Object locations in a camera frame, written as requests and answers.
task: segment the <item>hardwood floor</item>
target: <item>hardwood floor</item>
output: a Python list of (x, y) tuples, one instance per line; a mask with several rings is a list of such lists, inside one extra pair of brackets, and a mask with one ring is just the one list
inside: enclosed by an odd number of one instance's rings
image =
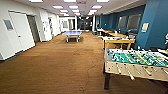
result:
[(0, 63), (0, 94), (164, 94), (158, 81), (111, 75), (104, 90), (103, 40), (83, 32), (79, 42), (58, 35)]

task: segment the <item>ceiling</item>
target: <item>ceiling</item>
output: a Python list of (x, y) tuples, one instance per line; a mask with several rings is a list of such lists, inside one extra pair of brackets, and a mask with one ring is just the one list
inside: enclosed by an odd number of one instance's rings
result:
[(87, 15), (89, 11), (92, 9), (92, 6), (94, 5), (102, 5), (101, 9), (97, 9), (98, 11), (95, 13), (95, 15), (100, 14), (109, 14), (112, 12), (120, 12), (126, 9), (130, 9), (133, 7), (137, 7), (140, 5), (146, 4), (147, 0), (109, 0), (109, 2), (105, 3), (98, 3), (96, 0), (77, 0), (75, 3), (66, 3), (63, 0), (43, 0), (42, 3), (32, 3), (29, 0), (14, 0), (29, 6), (33, 7), (39, 7), (47, 10), (48, 12), (59, 14), (60, 16), (63, 16), (60, 14), (60, 9), (55, 9), (52, 6), (53, 5), (61, 5), (63, 6), (63, 9), (68, 10), (68, 13), (70, 16), (75, 16), (75, 14), (72, 12), (72, 9), (69, 8), (70, 5), (77, 5), (80, 13), (82, 15)]

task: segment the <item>table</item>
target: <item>table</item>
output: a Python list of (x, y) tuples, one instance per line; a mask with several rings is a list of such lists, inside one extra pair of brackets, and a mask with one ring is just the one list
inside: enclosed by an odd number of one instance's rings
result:
[(104, 31), (104, 29), (97, 29), (98, 32), (100, 32), (100, 36), (101, 36), (101, 32)]
[(80, 30), (70, 30), (70, 31), (66, 31), (62, 35), (67, 36), (66, 37), (67, 42), (68, 42), (69, 38), (76, 38), (76, 42), (78, 42), (81, 34), (82, 34), (82, 31), (80, 31)]
[(135, 39), (124, 39), (121, 37), (102, 37), (104, 40), (104, 48), (108, 48), (110, 43), (121, 43), (121, 48), (123, 47), (123, 43), (128, 43), (127, 50), (130, 49), (131, 43), (135, 42)]
[(106, 48), (104, 58), (104, 89), (109, 89), (111, 73), (168, 82), (168, 57), (159, 52)]
[(108, 33), (109, 35), (112, 35), (114, 37), (126, 37), (126, 35), (120, 34), (120, 33)]

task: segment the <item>fluorescent light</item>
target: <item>fluorescent light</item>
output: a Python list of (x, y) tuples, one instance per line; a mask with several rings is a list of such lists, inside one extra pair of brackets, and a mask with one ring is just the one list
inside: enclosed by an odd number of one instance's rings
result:
[(77, 9), (78, 6), (69, 6), (69, 8), (71, 8), (71, 9)]
[(68, 10), (60, 10), (61, 12), (68, 12)]
[(109, 0), (97, 0), (97, 2), (108, 2)]
[(62, 6), (52, 6), (53, 8), (56, 8), (56, 9), (61, 9), (63, 8)]
[(79, 10), (72, 10), (73, 12), (79, 12)]
[(64, 2), (76, 2), (76, 0), (64, 0)]
[(89, 14), (94, 14), (94, 12), (89, 12)]
[(92, 8), (93, 9), (100, 9), (102, 6), (101, 5), (94, 5)]
[(43, 2), (43, 0), (29, 0), (30, 2)]
[(60, 14), (66, 14), (66, 13), (62, 13), (62, 12), (61, 12)]
[(80, 15), (80, 13), (74, 13), (74, 14), (76, 14), (76, 15)]
[(90, 10), (90, 12), (96, 12), (97, 10)]
[(88, 14), (88, 15), (93, 15), (93, 14)]
[(64, 16), (69, 16), (69, 14), (64, 14)]

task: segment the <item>foosball table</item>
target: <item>foosball table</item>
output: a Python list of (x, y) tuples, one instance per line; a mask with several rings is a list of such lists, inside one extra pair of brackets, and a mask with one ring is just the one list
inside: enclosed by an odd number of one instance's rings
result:
[(159, 52), (105, 49), (104, 89), (109, 89), (110, 74), (168, 81), (168, 57)]

